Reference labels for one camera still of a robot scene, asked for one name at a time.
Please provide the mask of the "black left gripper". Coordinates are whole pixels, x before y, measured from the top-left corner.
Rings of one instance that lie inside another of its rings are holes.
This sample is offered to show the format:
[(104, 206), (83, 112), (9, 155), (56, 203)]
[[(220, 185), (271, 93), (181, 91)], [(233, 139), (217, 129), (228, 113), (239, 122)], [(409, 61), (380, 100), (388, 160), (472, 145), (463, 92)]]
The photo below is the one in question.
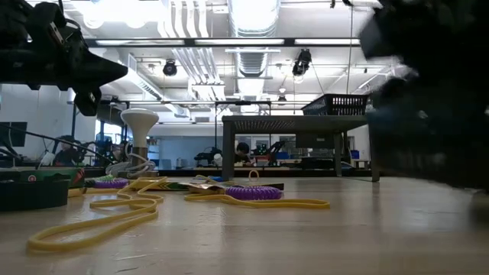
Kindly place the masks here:
[(91, 53), (62, 5), (0, 0), (0, 83), (76, 88), (76, 107), (96, 116), (100, 87), (126, 76), (128, 68)]

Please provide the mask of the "silver ceiling air duct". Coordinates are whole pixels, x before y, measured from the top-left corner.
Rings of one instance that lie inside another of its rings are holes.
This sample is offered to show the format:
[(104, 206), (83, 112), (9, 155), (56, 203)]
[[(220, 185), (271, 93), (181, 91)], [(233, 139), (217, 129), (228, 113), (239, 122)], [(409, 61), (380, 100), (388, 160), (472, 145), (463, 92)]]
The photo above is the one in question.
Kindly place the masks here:
[[(233, 37), (274, 37), (280, 0), (228, 0), (228, 17)], [(264, 75), (269, 53), (237, 53), (238, 73), (243, 77)]]

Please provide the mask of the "purple spiral coil wristband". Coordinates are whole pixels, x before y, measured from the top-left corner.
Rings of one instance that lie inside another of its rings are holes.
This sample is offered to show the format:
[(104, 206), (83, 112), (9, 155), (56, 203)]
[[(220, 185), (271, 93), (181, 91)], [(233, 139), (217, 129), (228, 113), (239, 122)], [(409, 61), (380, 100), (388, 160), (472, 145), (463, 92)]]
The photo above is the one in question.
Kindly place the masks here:
[(95, 180), (93, 187), (97, 189), (122, 189), (126, 187), (129, 180), (124, 178), (114, 178), (110, 180)]
[(271, 186), (233, 186), (227, 188), (225, 194), (239, 200), (272, 200), (282, 198), (282, 191)]

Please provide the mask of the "grey perforated metal riser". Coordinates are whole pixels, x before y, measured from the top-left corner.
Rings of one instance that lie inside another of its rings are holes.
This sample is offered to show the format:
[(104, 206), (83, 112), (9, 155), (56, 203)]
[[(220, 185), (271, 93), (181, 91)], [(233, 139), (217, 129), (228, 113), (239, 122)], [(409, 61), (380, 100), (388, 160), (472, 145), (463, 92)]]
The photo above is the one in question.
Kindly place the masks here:
[(342, 176), (342, 134), (367, 124), (364, 115), (268, 115), (224, 116), (222, 118), (222, 178), (231, 180), (235, 175), (236, 134), (330, 134), (334, 138), (335, 175)]

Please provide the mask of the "person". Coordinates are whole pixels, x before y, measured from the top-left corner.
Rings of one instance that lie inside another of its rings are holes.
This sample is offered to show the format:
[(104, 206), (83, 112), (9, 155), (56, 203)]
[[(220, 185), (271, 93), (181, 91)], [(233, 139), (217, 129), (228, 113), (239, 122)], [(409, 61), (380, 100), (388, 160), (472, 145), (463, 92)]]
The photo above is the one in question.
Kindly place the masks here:
[(249, 157), (250, 148), (245, 142), (239, 142), (235, 150), (235, 163), (241, 163), (244, 167), (252, 165)]
[(82, 163), (79, 151), (70, 144), (55, 141), (52, 153), (55, 154), (54, 166), (75, 166)]
[(114, 163), (121, 163), (127, 160), (125, 153), (126, 142), (122, 141), (120, 144), (112, 144), (109, 151), (109, 159)]

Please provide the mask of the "black plastic basket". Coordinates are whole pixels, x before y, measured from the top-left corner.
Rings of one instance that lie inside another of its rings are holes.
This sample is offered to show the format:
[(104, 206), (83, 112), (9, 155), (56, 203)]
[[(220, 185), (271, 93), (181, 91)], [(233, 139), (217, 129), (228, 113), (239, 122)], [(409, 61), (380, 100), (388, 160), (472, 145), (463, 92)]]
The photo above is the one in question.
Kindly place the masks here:
[(325, 94), (301, 108), (304, 115), (364, 115), (368, 95)]

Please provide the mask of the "white mushroom lamp wooden base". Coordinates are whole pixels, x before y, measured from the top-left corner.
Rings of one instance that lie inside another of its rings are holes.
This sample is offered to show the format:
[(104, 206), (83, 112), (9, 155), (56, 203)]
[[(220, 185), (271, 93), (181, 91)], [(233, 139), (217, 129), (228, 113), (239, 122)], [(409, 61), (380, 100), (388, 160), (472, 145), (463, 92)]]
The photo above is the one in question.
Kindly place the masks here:
[(133, 180), (156, 177), (156, 164), (148, 159), (147, 134), (158, 122), (159, 116), (145, 108), (130, 108), (121, 113), (121, 119), (131, 130), (133, 140), (131, 150), (126, 150), (128, 163), (117, 172), (117, 176)]

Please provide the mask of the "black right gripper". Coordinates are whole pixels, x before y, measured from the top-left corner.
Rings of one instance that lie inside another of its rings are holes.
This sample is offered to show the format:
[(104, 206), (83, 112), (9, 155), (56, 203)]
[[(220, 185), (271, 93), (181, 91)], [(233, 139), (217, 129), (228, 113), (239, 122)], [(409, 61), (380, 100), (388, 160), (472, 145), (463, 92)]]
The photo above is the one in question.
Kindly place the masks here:
[[(392, 87), (480, 88), (489, 64), (489, 0), (379, 0), (358, 39), (366, 59), (409, 69)], [(367, 113), (379, 168), (396, 176), (489, 189), (489, 100), (472, 94), (375, 92)]]

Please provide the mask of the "black computer monitor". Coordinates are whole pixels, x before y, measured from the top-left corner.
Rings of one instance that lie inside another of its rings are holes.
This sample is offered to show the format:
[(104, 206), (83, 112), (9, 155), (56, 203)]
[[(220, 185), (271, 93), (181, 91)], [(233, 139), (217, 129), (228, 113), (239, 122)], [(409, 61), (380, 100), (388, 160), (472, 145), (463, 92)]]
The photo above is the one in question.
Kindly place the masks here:
[(27, 126), (27, 122), (0, 121), (0, 141), (5, 141), (12, 147), (23, 147)]

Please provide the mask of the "black overhead light bar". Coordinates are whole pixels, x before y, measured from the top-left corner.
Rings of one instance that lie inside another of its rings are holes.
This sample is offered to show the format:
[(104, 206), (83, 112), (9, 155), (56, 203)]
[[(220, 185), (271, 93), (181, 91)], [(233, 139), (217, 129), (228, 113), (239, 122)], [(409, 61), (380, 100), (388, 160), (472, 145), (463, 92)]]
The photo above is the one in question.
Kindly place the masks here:
[(253, 37), (187, 37), (187, 38), (86, 38), (89, 47), (359, 47), (356, 38), (253, 38)]

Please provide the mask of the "dark green tray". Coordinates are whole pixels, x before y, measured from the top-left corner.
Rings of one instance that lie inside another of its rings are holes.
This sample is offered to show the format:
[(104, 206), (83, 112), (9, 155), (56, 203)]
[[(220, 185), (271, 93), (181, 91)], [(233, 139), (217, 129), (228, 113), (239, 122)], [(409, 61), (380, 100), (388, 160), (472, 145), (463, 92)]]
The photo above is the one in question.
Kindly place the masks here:
[(0, 212), (47, 209), (67, 204), (68, 180), (0, 182)]

